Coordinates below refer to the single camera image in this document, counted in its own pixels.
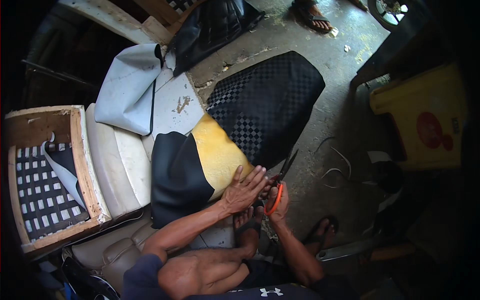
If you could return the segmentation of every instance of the hand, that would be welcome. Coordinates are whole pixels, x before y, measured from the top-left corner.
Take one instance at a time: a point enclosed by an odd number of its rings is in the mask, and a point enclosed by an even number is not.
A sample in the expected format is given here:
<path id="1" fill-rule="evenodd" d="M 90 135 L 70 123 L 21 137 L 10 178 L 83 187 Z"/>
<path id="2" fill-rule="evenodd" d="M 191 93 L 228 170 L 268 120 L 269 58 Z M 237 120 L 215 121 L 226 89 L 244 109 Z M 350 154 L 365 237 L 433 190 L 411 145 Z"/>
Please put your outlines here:
<path id="1" fill-rule="evenodd" d="M 264 176 L 266 169 L 262 166 L 256 166 L 240 182 L 242 170 L 243 166 L 238 166 L 231 184 L 225 189 L 222 198 L 218 201 L 229 214 L 235 214 L 249 208 L 268 181 L 268 177 Z"/>
<path id="2" fill-rule="evenodd" d="M 282 184 L 283 184 L 283 191 L 282 191 L 282 196 L 280 198 L 280 203 L 276 207 L 276 210 L 271 215 L 268 216 L 268 219 L 270 221 L 277 224 L 286 222 L 285 216 L 287 215 L 288 204 L 290 202 L 290 199 L 288 198 L 287 184 L 285 183 L 285 181 L 282 181 Z M 262 193 L 262 195 L 264 195 L 269 190 L 270 190 L 270 186 L 266 186 L 264 188 L 264 192 Z M 270 209 L 272 209 L 272 206 L 275 203 L 277 194 L 278 194 L 278 188 L 276 186 L 271 188 L 271 191 L 268 194 L 267 204 L 265 205 L 266 211 L 270 211 Z"/>

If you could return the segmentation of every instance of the navy shirt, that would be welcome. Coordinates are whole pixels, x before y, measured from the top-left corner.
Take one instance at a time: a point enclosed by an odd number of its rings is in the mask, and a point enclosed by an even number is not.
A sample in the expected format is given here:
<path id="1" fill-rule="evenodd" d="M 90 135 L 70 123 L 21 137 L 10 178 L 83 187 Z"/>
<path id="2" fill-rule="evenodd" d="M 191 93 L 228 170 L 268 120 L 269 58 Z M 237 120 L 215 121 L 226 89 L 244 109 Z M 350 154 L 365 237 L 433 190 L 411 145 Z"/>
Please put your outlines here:
<path id="1" fill-rule="evenodd" d="M 158 285 L 158 271 L 163 263 L 155 254 L 146 254 L 139 258 L 137 263 L 123 275 L 122 300 L 170 300 L 171 298 Z M 232 290 L 224 294 L 192 295 L 188 300 L 265 300 L 266 297 L 282 296 L 281 299 L 358 299 L 351 293 L 345 294 L 345 286 L 329 280 L 328 277 L 316 282 L 310 288 L 298 284 L 283 284 L 245 290 Z"/>

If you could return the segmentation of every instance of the yellow container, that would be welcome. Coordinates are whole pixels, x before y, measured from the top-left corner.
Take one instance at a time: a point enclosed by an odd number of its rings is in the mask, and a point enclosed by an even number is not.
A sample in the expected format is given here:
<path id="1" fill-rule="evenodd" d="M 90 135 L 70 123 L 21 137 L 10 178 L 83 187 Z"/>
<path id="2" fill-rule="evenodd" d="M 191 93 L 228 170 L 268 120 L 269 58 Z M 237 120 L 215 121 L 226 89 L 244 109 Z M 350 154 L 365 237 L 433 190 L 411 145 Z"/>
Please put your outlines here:
<path id="1" fill-rule="evenodd" d="M 374 114 L 390 114 L 406 160 L 404 170 L 460 166 L 465 89 L 456 64 L 440 66 L 370 93 Z"/>

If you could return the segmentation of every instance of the orange scissors handle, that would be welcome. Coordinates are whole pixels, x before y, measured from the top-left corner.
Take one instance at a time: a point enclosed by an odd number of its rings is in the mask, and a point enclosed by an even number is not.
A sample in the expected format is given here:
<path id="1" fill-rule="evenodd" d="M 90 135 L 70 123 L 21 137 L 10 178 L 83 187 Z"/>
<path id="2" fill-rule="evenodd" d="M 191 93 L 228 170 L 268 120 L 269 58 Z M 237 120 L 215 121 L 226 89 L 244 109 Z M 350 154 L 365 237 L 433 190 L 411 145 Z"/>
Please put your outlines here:
<path id="1" fill-rule="evenodd" d="M 267 206 L 265 205 L 264 207 L 264 214 L 266 216 L 271 215 L 276 210 L 278 204 L 280 203 L 280 198 L 282 198 L 283 184 L 278 183 L 276 187 L 278 188 L 278 194 L 276 195 L 275 203 L 273 203 L 272 209 L 267 211 Z"/>

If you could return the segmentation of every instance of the yellow foam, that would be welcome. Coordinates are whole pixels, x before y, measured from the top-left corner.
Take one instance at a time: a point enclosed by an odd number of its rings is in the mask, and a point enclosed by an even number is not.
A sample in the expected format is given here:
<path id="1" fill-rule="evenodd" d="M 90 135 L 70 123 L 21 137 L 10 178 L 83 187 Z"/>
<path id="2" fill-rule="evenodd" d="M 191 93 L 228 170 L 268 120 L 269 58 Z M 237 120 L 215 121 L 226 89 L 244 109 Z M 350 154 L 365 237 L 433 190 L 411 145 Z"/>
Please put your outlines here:
<path id="1" fill-rule="evenodd" d="M 204 114 L 192 129 L 192 134 L 205 178 L 215 189 L 210 199 L 221 196 L 239 165 L 243 165 L 242 178 L 253 170 L 245 154 L 210 115 Z"/>

